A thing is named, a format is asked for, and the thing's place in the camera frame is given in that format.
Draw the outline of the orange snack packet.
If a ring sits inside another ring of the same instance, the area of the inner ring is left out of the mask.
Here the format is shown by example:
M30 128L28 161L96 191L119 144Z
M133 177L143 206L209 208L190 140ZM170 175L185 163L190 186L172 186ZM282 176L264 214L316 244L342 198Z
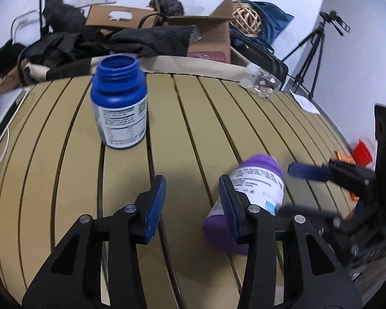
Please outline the orange snack packet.
M349 163L351 165L356 164L356 161L353 159L352 156L345 154L341 151L334 151L334 155L335 155L335 158L339 161L346 162L346 163ZM350 192L349 195L350 195L350 198L353 202L359 201L359 197L356 196L354 193Z

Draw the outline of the purple plastic bottle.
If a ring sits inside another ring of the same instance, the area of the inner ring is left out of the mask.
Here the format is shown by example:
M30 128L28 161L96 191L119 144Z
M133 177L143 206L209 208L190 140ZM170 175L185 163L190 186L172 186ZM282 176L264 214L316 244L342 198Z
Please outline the purple plastic bottle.
M275 215L284 199L284 178L276 159L256 154L244 160L230 173L236 191L244 193L251 204ZM203 225L205 239L218 250L247 255L248 246L235 243L229 233L221 200L216 200Z

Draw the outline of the flat cardboard box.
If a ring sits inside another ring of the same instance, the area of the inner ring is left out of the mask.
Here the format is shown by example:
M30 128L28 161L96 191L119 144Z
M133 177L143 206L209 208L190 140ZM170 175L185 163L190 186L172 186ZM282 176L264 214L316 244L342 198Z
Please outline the flat cardboard box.
M156 25L157 11L114 5L92 5L85 21L86 31L101 32L104 36L123 29L146 29Z

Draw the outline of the woven rattan ball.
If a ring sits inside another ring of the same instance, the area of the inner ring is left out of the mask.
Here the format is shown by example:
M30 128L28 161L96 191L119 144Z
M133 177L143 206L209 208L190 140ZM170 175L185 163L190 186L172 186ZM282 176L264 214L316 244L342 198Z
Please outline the woven rattan ball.
M257 37L261 30L262 20L253 7L240 0L235 0L232 6L233 24L246 36Z

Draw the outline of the silver laptop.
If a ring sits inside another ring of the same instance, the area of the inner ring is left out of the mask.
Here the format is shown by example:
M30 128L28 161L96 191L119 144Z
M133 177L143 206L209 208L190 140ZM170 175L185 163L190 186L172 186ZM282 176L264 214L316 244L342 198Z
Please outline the silver laptop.
M29 92L29 88L19 88L0 94L0 138L4 135L19 105L24 102Z

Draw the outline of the white paper sheet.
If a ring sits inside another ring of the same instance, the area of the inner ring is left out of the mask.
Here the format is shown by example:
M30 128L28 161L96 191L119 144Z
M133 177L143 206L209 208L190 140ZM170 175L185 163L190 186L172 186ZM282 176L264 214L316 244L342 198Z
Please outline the white paper sheet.
M301 109L311 114L320 114L320 111L304 96L298 95L290 90L290 94L294 100L299 104Z

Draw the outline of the clear plastic bottle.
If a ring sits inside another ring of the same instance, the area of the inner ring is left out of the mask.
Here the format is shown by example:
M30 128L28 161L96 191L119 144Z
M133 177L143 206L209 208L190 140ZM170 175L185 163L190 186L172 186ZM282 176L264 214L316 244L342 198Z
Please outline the clear plastic bottle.
M245 76L239 85L260 98L268 98L279 91L282 83L273 74L250 63L245 68Z

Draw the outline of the open cardboard box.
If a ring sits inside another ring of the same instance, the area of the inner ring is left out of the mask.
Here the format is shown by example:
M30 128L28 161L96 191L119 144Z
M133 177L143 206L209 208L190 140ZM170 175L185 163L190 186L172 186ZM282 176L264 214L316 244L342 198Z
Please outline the open cardboard box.
M223 0L208 16L172 16L170 25L193 26L187 56L230 64L230 21L233 20L232 0Z

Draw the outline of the blue plastic bottle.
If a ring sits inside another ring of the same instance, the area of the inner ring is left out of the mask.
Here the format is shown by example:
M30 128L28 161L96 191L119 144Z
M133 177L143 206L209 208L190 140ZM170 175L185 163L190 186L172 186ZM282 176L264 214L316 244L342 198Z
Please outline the blue plastic bottle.
M90 99L104 145L129 149L144 138L148 87L136 57L115 54L102 59L92 77Z

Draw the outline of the blue cloth bag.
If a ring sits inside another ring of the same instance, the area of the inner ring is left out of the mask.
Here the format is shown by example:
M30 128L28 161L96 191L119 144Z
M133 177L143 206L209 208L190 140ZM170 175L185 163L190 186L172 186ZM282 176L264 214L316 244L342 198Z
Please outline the blue cloth bag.
M257 37L246 36L233 24L234 19L230 23L231 30L248 37L252 42L263 47L267 51L273 52L274 49L272 49L272 44L294 19L294 16L285 13L281 8L270 2L240 1L250 4L259 14L262 20L261 30Z

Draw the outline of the red object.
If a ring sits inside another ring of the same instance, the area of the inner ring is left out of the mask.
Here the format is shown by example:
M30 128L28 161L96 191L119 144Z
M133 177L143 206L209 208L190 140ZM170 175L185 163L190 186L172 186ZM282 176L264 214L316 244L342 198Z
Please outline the red object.
M362 140L359 140L357 145L353 149L352 157L357 164L363 167L368 166L373 161L373 157L370 150Z

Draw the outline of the black clothing pile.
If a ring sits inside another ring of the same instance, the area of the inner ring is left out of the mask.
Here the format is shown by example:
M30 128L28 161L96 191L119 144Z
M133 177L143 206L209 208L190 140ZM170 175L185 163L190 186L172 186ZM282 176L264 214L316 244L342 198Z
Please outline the black clothing pile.
M79 9L63 0L47 0L46 24L52 32L28 47L8 41L0 49L0 79L26 61L30 77L36 81L58 80L88 75L95 58L129 53L138 58L185 57L194 26L168 25L144 29L124 28L107 35L88 26Z

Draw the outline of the black bag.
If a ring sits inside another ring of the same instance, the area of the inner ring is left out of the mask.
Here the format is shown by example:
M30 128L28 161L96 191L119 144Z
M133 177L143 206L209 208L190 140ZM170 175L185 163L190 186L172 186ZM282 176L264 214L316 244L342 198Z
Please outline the black bag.
M289 68L274 54L265 51L248 37L230 32L231 47L249 62L274 75L282 85L286 81Z

